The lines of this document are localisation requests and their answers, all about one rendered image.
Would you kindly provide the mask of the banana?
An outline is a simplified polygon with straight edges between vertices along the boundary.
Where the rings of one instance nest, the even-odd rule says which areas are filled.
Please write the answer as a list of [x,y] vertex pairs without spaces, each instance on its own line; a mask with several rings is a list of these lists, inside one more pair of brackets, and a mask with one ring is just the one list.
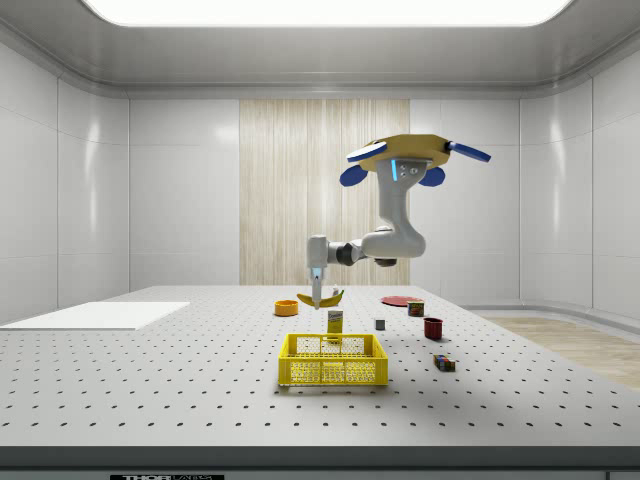
[[313,306],[316,309],[319,309],[319,308],[328,308],[328,307],[333,307],[338,305],[342,299],[343,294],[344,294],[344,291],[340,291],[340,292],[335,291],[334,296],[329,298],[323,298],[318,302],[318,304],[314,303],[311,296],[298,294],[297,297],[302,303]]

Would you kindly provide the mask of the yellow basket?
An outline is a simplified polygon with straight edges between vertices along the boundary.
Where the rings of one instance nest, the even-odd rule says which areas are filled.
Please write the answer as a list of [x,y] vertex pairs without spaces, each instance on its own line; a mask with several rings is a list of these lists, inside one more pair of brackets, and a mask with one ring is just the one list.
[[286,335],[280,385],[387,385],[388,356],[373,334]]

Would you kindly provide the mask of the white board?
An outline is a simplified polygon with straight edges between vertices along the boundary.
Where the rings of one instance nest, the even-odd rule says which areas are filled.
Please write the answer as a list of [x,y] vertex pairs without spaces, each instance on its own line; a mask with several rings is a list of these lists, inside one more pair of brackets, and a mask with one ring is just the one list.
[[0,330],[138,330],[189,302],[88,302],[0,326]]

